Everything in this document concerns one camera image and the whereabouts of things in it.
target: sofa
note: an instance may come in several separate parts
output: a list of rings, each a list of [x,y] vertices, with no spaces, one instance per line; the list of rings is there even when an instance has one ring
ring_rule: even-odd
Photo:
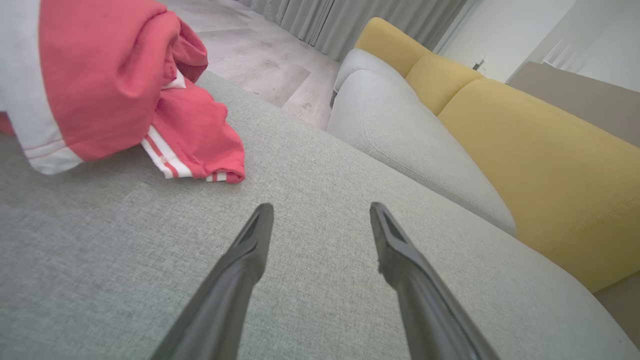
[[[640,359],[573,276],[459,204],[205,72],[239,184],[166,180],[141,147],[54,176],[0,135],[0,358],[146,359],[255,207],[275,223],[240,359],[408,359],[378,273],[380,201],[502,359]]]
[[[340,66],[328,132],[596,292],[640,270],[640,149],[380,18]]]

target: red stripe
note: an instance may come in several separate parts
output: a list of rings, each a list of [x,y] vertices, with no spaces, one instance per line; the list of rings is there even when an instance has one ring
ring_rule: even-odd
[[[147,139],[147,141],[149,142],[149,145],[151,145],[151,149],[154,150],[156,155],[158,155],[159,158],[162,158],[163,157],[162,152],[160,151],[160,149],[158,149],[158,146],[156,146],[156,143],[153,141],[153,139],[151,139],[151,136],[147,134],[145,135],[145,139]],[[171,170],[173,177],[178,177],[178,170],[176,170],[175,167],[173,167],[173,165],[169,163],[164,163],[163,165],[166,166],[167,169]]]

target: white wall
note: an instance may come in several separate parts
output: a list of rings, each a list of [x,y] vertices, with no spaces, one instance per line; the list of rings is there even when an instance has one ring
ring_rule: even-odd
[[[640,0],[591,44],[578,74],[640,92]]]
[[[570,45],[578,54],[583,53],[629,2],[630,0],[576,0],[575,5],[526,61],[541,62],[560,40],[563,44]]]
[[[478,0],[440,54],[469,67],[488,56],[485,76],[506,81],[574,2]]]

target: light wood flooring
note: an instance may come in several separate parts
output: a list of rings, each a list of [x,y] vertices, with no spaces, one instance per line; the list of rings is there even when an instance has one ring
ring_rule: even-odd
[[[200,36],[207,70],[326,130],[340,66],[234,0],[161,0]]]

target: curtain fold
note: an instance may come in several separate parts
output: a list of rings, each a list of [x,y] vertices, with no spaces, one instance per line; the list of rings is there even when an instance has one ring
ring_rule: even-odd
[[[433,50],[467,0],[239,0],[334,60],[342,61],[372,17]]]

